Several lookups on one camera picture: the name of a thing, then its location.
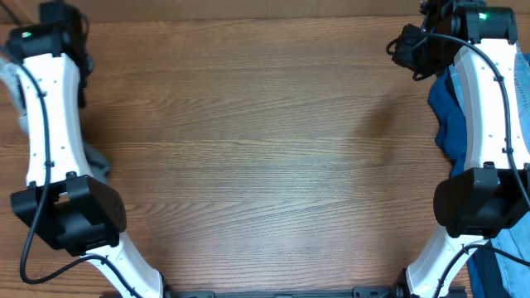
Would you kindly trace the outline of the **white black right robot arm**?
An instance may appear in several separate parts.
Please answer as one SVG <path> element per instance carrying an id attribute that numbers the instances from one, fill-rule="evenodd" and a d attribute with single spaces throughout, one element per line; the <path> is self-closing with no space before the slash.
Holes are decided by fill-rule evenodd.
<path id="1" fill-rule="evenodd" d="M 437 228 L 419 257 L 375 297 L 462 297 L 452 281 L 489 240 L 529 210 L 529 154 L 514 83 L 518 30 L 509 7 L 483 1 L 424 1 L 421 26 L 387 46 L 395 64 L 422 80 L 454 66 L 465 102 L 467 152 L 461 174 L 442 181 Z"/>

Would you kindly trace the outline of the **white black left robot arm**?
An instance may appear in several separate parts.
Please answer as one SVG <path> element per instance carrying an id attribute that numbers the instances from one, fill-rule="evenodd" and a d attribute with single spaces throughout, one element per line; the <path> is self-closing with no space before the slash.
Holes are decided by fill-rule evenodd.
<path id="1" fill-rule="evenodd" d="M 58 30 L 29 26 L 13 30 L 2 48 L 17 66 L 30 145 L 26 189 L 11 195 L 13 213 L 29 228 L 20 278 L 41 284 L 89 262 L 123 297 L 162 297 L 163 277 L 128 236 L 120 195 L 94 178 L 85 155 L 79 116 L 84 37 L 61 37 Z M 47 276 L 29 277 L 35 236 L 74 261 Z"/>

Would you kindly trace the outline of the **light blue denim shorts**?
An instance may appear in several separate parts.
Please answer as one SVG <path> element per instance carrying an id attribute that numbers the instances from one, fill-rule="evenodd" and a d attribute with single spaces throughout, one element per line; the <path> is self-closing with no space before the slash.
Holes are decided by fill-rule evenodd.
<path id="1" fill-rule="evenodd" d="M 20 79 L 16 75 L 18 67 L 8 60 L 1 58 L 1 81 L 6 85 L 13 106 L 18 112 L 18 124 L 21 130 L 28 134 L 27 110 Z M 83 140 L 84 154 L 89 168 L 96 180 L 107 183 L 107 175 L 111 170 L 110 162 L 96 148 Z"/>

